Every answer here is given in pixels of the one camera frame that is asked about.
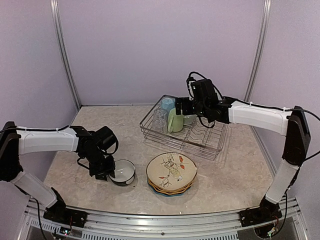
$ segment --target metal corner post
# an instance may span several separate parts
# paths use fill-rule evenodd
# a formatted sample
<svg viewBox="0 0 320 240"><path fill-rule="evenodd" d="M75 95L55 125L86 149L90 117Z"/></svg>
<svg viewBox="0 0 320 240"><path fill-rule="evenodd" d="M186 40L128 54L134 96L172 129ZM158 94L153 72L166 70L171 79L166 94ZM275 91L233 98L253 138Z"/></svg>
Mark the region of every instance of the metal corner post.
<svg viewBox="0 0 320 240"><path fill-rule="evenodd" d="M63 36L62 26L61 26L61 21L60 21L58 0L50 0L50 4L51 4L51 12L52 12L52 17L53 17L53 22L54 22L54 26L55 26L55 33L56 33L56 37L58 40L59 50L61 53L62 62L63 62L64 69L66 72L67 81L68 81L68 84L69 84L69 87L71 90L74 104L75 104L77 110L80 110L81 102L80 102L79 94L77 92L77 88L76 88L76 85L74 82L74 78L72 76L72 72L71 72L71 68L70 68L70 64L69 64L69 60L68 60L68 55L67 55L67 51L66 51L66 46L65 46L65 42L64 42L64 36Z"/></svg>
<svg viewBox="0 0 320 240"><path fill-rule="evenodd" d="M254 89L254 84L256 81L262 53L264 50L265 39L266 39L267 29L268 29L268 22L270 17L270 9L271 9L271 0L264 0L264 9L263 9L258 45L256 47L253 66L250 73L250 79L249 79L249 83L244 96L244 100L246 102L250 100L253 89Z"/></svg>

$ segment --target green mug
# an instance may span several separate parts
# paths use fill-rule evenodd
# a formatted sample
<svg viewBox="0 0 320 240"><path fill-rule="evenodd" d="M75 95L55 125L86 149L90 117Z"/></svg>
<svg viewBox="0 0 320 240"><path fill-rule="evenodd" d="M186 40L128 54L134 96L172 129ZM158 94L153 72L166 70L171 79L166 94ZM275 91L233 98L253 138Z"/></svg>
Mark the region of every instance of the green mug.
<svg viewBox="0 0 320 240"><path fill-rule="evenodd" d="M184 116L176 115L176 109L173 108L168 116L168 132L180 132L184 128Z"/></svg>

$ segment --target tabletop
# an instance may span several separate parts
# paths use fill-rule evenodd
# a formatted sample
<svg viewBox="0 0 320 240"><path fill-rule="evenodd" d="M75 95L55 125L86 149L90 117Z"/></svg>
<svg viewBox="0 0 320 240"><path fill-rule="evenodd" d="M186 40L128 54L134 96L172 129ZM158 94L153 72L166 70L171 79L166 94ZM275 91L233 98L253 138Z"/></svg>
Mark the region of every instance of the tabletop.
<svg viewBox="0 0 320 240"><path fill-rule="evenodd" d="M197 176L184 194L156 194L148 185L146 167L157 155L176 151L144 138L139 122L151 107L82 107L72 124L88 131L103 126L112 129L119 140L115 160L130 160L136 168L130 185L118 186L90 177L89 171L77 164L75 152L58 152L44 183L55 188L69 206L114 213L200 214L259 205L272 175L251 129L241 124L228 125L228 139L215 160L188 156L197 166Z"/></svg>

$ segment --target bird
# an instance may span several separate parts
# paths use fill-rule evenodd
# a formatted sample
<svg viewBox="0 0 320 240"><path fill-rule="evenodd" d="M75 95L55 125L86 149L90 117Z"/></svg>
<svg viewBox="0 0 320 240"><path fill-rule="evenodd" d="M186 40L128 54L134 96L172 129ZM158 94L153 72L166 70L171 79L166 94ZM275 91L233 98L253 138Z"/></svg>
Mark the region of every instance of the bird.
<svg viewBox="0 0 320 240"><path fill-rule="evenodd" d="M167 169L169 169L169 173L172 175L172 177L174 177L175 179L177 179L177 181L182 180L182 176L179 172L178 169L173 168L172 166L168 166L168 165L164 165Z"/></svg>

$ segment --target metal wire dish rack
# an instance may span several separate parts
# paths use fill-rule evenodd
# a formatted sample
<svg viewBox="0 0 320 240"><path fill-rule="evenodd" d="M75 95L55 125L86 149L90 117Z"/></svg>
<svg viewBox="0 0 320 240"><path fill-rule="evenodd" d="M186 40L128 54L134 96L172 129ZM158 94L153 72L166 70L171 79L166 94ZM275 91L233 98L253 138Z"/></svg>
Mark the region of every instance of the metal wire dish rack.
<svg viewBox="0 0 320 240"><path fill-rule="evenodd" d="M154 111L160 108L163 98L173 98L175 96L163 95L158 102L150 109L140 122L141 131L146 139L178 149L208 160L214 160L222 151L226 140L228 125L216 122L213 128L206 128L200 124L196 118L192 124L183 125L180 132L163 133L152 129ZM202 118L202 122L209 126L208 121Z"/></svg>

